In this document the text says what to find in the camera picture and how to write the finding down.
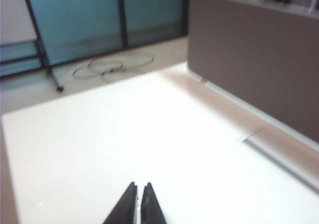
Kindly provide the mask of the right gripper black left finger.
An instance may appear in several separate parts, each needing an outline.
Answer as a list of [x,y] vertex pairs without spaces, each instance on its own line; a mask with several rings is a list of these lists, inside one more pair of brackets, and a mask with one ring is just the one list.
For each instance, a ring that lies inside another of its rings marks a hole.
[[137,185],[131,182],[103,224],[136,224],[137,190]]

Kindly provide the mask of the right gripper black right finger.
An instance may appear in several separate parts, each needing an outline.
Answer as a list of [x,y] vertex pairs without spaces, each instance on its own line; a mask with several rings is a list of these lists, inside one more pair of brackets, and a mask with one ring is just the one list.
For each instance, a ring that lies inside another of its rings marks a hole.
[[144,187],[141,202],[141,223],[166,224],[165,217],[151,183],[147,183]]

